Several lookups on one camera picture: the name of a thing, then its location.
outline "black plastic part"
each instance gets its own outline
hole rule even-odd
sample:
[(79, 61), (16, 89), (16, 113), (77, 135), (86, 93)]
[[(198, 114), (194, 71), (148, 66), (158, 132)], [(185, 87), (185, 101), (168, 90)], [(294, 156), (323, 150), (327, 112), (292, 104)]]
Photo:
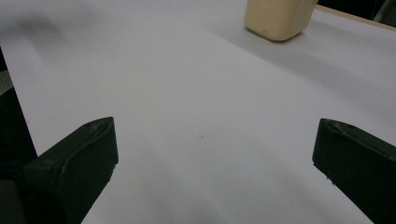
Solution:
[(352, 125), (322, 119), (313, 161), (375, 224), (396, 223), (396, 147)]
[(24, 167), (28, 223), (81, 223), (118, 161), (113, 118), (69, 134)]
[(0, 223), (25, 224), (18, 189), (12, 180), (0, 180)]

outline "white table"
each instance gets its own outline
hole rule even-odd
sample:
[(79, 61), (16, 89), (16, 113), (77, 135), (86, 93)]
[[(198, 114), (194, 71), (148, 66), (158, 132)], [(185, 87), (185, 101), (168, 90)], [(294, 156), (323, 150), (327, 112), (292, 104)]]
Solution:
[(320, 118), (396, 145), (396, 35), (315, 11), (289, 42), (242, 0), (7, 0), (3, 49), (35, 147), (113, 116), (84, 224), (371, 221), (311, 161)]

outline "white surface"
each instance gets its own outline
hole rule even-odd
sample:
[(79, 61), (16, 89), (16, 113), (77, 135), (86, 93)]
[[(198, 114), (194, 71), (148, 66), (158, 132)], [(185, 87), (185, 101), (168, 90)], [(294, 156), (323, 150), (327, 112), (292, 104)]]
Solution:
[(311, 161), (320, 118), (396, 145), (396, 35), (315, 11), (274, 44), (241, 0), (20, 0), (0, 45), (39, 153), (113, 116), (88, 223), (365, 224)]

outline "beige object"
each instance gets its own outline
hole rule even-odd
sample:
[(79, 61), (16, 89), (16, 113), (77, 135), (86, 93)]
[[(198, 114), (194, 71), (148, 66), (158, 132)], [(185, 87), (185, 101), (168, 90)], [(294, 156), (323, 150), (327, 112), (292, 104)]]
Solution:
[(247, 0), (245, 25), (275, 41), (287, 40), (306, 28), (318, 0)]

